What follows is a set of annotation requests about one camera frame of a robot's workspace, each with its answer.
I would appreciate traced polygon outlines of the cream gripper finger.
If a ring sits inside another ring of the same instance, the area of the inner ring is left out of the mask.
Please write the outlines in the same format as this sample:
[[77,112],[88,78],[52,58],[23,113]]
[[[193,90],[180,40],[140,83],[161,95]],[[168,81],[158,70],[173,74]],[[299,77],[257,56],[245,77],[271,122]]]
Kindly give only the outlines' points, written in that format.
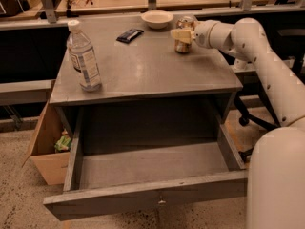
[[194,41],[194,32],[190,28],[171,30],[171,37],[186,44]]

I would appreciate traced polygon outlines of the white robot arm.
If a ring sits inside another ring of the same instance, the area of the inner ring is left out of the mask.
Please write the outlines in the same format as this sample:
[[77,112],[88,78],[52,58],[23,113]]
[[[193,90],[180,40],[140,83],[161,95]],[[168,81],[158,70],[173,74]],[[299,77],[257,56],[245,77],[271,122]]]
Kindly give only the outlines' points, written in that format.
[[200,21],[174,29],[183,43],[218,49],[253,64],[279,122],[255,144],[247,185],[246,229],[305,229],[305,85],[271,48],[253,18]]

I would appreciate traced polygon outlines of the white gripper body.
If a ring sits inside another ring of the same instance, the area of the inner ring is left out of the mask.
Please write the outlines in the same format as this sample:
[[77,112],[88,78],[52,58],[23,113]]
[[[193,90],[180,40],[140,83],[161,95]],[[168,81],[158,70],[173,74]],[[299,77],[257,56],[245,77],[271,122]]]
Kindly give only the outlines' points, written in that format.
[[232,24],[215,20],[199,21],[194,27],[194,41],[199,47],[228,52],[234,47]]

